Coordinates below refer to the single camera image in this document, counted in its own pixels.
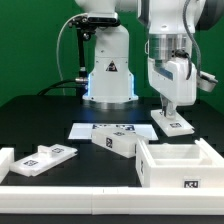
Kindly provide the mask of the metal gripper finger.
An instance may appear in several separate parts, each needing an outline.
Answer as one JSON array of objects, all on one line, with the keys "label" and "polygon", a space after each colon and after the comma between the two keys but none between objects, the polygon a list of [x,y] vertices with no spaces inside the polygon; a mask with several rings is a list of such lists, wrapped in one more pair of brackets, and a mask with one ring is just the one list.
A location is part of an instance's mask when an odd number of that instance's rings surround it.
[{"label": "metal gripper finger", "polygon": [[168,102],[166,107],[166,117],[169,119],[174,119],[176,116],[177,105],[171,101]]},{"label": "metal gripper finger", "polygon": [[164,97],[163,95],[161,95],[161,105],[162,105],[162,113],[163,113],[164,117],[166,117],[168,99],[166,97]]}]

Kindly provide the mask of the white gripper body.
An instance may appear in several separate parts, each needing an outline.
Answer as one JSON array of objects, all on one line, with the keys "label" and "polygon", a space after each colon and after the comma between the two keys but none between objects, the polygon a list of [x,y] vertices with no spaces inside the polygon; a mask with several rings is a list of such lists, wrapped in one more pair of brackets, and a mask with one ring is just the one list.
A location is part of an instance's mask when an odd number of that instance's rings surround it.
[{"label": "white gripper body", "polygon": [[196,100],[196,69],[192,66],[191,76],[188,60],[176,58],[156,67],[155,60],[148,59],[149,84],[176,106],[193,105]]}]

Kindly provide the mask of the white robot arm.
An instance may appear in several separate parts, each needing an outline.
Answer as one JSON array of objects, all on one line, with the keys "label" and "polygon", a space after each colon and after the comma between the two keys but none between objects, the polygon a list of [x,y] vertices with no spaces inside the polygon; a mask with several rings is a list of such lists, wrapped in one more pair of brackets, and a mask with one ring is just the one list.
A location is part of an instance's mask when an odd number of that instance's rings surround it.
[{"label": "white robot arm", "polygon": [[100,105],[138,99],[129,72],[129,33],[120,11],[135,11],[148,29],[148,75],[161,95],[162,115],[176,116],[178,106],[192,105],[196,88],[214,78],[201,72],[191,54],[199,47],[193,34],[206,30],[224,15],[224,0],[75,0],[84,10],[79,20],[83,36],[96,36],[94,69],[83,99]]}]

